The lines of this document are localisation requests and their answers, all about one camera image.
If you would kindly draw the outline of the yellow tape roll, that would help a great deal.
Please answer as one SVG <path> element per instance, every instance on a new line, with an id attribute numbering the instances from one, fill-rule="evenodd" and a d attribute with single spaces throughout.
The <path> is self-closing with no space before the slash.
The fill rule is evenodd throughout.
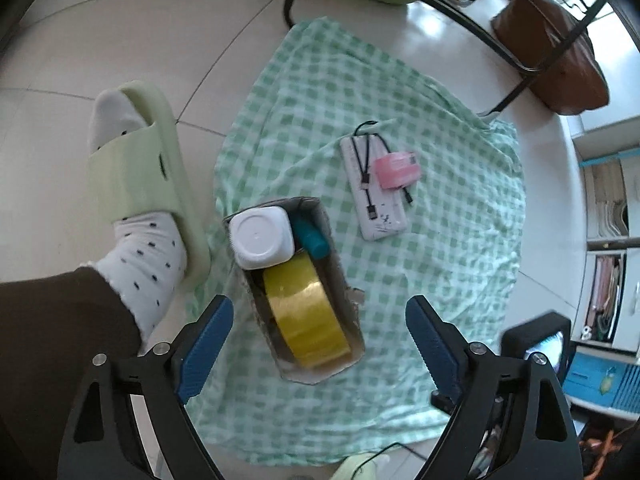
<path id="1" fill-rule="evenodd" d="M 262 277 L 272 315 L 299 365 L 310 370 L 349 355 L 345 332 L 306 252 L 270 266 Z"/>

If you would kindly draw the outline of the teal cylinder tube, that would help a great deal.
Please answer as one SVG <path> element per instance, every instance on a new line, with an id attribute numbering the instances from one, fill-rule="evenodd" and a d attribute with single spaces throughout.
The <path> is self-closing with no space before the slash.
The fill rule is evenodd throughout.
<path id="1" fill-rule="evenodd" d="M 291 229 L 294 237 L 305 252 L 308 252 L 312 260 L 320 260 L 329 257 L 331 247 L 318 226 L 311 218 L 300 212 L 290 215 Z"/>

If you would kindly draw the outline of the dark trouser leg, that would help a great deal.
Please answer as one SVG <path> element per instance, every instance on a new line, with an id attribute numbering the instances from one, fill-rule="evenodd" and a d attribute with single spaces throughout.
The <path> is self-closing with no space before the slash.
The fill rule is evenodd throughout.
<path id="1" fill-rule="evenodd" d="M 137 354 L 134 317 L 91 268 L 1 286 L 1 475 L 53 479 L 92 358 Z"/>

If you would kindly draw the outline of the white plastic bottle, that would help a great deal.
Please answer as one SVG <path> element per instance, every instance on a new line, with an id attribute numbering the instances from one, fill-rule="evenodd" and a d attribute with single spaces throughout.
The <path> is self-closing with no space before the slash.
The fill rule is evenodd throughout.
<path id="1" fill-rule="evenodd" d="M 280 206 L 239 212 L 230 219 L 228 228 L 235 261 L 245 271 L 270 268 L 294 256 L 291 222 Z"/>

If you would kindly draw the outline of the green slipper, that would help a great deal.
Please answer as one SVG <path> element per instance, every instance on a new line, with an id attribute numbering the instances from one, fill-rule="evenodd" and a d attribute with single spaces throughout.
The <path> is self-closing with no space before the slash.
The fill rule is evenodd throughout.
<path id="1" fill-rule="evenodd" d="M 154 84 L 135 80 L 118 90 L 148 124 L 90 155 L 88 177 L 98 211 L 108 223 L 152 211 L 172 214 L 186 246 L 181 288 L 187 292 L 206 280 L 212 257 L 183 163 L 174 113 Z"/>

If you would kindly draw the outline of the pink small box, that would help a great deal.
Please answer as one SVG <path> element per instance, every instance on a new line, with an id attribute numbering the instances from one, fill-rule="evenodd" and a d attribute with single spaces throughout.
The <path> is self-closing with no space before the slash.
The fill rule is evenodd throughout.
<path id="1" fill-rule="evenodd" d="M 416 183 L 422 174 L 416 154 L 411 152 L 391 152 L 377 158 L 373 171 L 384 190 L 406 188 Z"/>

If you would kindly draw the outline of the green checkered cloth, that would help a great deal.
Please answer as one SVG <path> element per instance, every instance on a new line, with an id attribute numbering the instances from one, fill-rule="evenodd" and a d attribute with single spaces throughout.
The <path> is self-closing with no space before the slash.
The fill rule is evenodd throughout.
<path id="1" fill-rule="evenodd" d="M 357 128 L 416 154 L 401 232 L 365 240 L 341 144 Z M 347 283 L 364 293 L 366 352 L 306 386 L 283 379 L 241 281 L 222 219 L 275 198 L 318 198 Z M 423 76 L 327 18 L 298 24 L 256 80 L 214 169 L 212 270 L 188 303 L 197 318 L 228 296 L 232 331 L 188 404 L 201 439 L 256 465 L 323 465 L 438 437 L 446 416 L 405 321 L 422 295 L 471 340 L 494 344 L 520 264 L 525 185 L 518 135 L 483 122 Z"/>

